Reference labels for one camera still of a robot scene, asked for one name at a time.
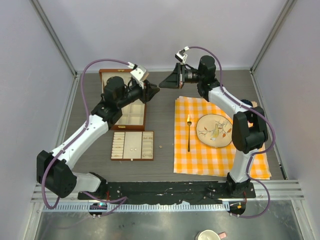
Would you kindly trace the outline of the brown jewelry tray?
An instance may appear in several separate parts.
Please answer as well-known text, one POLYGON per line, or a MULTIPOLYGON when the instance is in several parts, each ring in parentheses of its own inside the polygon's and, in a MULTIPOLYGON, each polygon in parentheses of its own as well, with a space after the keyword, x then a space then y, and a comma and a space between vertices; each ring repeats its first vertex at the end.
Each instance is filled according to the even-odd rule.
POLYGON ((113 133, 112 161, 153 161, 153 131, 115 131, 113 133))

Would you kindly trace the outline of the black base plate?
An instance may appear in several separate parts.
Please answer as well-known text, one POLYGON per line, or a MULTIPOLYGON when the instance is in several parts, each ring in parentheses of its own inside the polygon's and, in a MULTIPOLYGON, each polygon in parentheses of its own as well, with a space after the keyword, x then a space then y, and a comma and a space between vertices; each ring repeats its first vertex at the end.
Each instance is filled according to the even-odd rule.
POLYGON ((154 182, 108 182, 102 200, 127 197, 130 205, 173 205, 183 201, 191 205, 221 203, 223 199, 254 199, 254 185, 244 190, 229 192, 224 181, 154 181, 154 182))

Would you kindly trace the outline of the gold fork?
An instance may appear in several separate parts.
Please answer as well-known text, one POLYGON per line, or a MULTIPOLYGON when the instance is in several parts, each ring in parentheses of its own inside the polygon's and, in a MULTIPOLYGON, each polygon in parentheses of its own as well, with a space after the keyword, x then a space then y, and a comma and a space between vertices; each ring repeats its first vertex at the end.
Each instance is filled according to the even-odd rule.
POLYGON ((187 140, 187 151, 190 152, 190 132, 192 125, 192 117, 190 114, 187 115, 187 126, 188 126, 188 140, 187 140))

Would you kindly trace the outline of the yellow checkered cloth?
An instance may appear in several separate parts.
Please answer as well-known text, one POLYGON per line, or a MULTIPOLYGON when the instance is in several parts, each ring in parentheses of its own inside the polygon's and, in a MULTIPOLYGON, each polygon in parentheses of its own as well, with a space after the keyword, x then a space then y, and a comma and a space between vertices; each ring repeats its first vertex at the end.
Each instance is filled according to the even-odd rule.
POLYGON ((209 114, 231 118, 218 106, 202 98, 179 96, 174 109, 174 165, 177 174, 225 177, 232 169, 236 148, 233 143, 226 147, 210 147, 202 143, 196 132, 198 120, 209 114), (188 146, 187 116, 191 115, 190 152, 188 146))

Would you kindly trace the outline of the white pink mug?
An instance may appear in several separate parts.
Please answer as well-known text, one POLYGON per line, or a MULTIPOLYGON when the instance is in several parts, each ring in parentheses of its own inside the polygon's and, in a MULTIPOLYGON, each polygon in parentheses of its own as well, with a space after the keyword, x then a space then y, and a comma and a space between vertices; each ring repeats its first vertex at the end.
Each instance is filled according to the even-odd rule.
POLYGON ((213 230, 207 229, 199 232, 195 236, 195 240, 222 240, 227 237, 226 232, 216 233, 213 230))

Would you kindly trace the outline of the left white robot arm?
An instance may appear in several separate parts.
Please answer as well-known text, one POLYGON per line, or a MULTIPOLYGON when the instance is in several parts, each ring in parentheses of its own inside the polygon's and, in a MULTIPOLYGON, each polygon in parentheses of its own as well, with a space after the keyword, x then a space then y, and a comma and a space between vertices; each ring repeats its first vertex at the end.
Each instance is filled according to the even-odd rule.
POLYGON ((130 86, 126 85, 119 76, 109 78, 100 102, 84 124, 60 146, 50 152, 42 150, 37 155, 36 178, 42 194, 49 190, 59 198, 65 198, 71 193, 89 192, 97 200, 106 195, 104 178, 93 172, 76 173, 73 168, 83 153, 117 123, 124 107, 137 100, 147 103, 160 91, 148 80, 142 85, 134 80, 130 83, 130 86))

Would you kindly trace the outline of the dark blue bowl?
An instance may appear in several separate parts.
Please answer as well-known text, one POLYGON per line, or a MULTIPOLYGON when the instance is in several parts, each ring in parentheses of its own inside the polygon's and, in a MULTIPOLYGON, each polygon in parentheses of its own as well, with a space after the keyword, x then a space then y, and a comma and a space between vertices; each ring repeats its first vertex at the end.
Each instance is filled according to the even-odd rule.
POLYGON ((249 101, 249 100, 247 100, 247 99, 242 99, 241 101, 242 101, 244 104, 253 107, 253 103, 252 103, 251 101, 249 101))

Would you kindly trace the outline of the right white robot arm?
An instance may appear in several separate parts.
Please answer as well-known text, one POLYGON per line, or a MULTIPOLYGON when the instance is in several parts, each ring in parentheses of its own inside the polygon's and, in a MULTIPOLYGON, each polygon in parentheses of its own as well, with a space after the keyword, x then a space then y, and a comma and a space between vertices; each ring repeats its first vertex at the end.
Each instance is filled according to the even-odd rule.
POLYGON ((230 197, 236 198, 250 186, 253 159, 268 140, 270 123, 261 107, 252 107, 226 90, 222 79, 216 78, 216 67, 220 65, 213 54, 202 56, 197 68, 187 69, 181 60, 159 87, 181 89, 186 83, 196 84, 202 98, 218 106, 232 119, 231 139, 236 152, 232 169, 226 177, 225 190, 230 197))

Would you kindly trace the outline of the brown jewelry box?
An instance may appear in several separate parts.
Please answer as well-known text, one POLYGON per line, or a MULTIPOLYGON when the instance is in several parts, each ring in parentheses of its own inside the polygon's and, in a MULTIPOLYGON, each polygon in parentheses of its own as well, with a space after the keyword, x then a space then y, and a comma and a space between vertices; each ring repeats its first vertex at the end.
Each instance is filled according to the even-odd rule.
MULTIPOLYGON (((102 92, 104 92, 107 80, 111 77, 121 77, 124 83, 128 85, 131 79, 130 71, 130 69, 100 69, 99 76, 102 92)), ((111 129, 115 131, 144 131, 146 108, 147 106, 139 99, 130 103, 122 108, 121 118, 111 129)))

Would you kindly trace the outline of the bird pattern plate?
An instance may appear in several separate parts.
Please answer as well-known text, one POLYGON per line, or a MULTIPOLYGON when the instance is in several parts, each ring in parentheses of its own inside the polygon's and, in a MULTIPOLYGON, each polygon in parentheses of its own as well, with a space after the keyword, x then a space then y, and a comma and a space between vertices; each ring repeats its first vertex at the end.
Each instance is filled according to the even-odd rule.
POLYGON ((207 146, 224 148, 232 143, 232 122, 222 115, 204 115, 196 124, 196 136, 207 146))

